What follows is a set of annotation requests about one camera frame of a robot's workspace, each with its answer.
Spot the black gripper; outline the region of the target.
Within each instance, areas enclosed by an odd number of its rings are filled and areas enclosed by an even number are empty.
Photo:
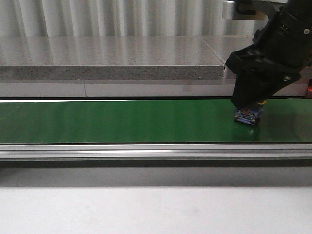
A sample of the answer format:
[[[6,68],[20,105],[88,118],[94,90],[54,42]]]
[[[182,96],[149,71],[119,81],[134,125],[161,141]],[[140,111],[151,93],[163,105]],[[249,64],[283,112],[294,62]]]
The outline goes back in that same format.
[[[264,101],[301,78],[312,64],[312,2],[289,0],[258,29],[252,45],[233,51],[226,66],[236,74],[232,104]]]

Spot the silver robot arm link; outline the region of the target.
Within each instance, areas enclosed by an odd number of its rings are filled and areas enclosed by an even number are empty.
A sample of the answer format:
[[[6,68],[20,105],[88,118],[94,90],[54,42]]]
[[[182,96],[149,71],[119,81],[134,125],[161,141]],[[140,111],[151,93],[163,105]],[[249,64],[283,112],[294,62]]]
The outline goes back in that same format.
[[[227,20],[264,20],[271,18],[287,0],[224,0],[222,17]]]

